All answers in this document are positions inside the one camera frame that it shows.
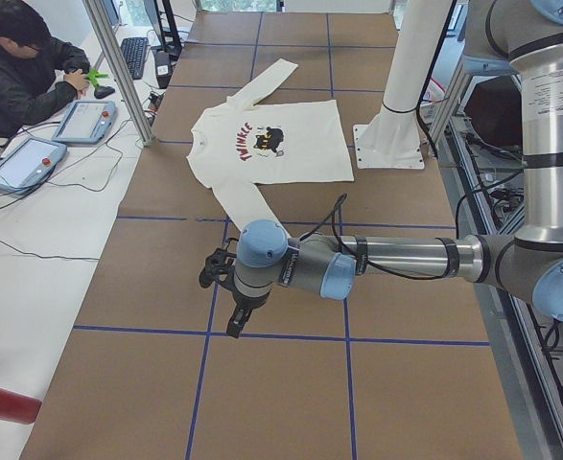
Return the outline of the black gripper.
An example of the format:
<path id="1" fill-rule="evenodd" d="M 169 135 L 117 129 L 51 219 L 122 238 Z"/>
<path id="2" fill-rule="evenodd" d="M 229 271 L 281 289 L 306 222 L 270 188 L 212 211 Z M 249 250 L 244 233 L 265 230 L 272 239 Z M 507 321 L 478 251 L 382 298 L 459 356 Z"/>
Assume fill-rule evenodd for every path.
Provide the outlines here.
<path id="1" fill-rule="evenodd" d="M 233 298 L 236 308 L 228 320 L 226 334 L 233 338 L 239 338 L 252 311 L 266 304 L 268 300 L 268 282 L 249 270 L 235 267 L 233 284 Z"/>

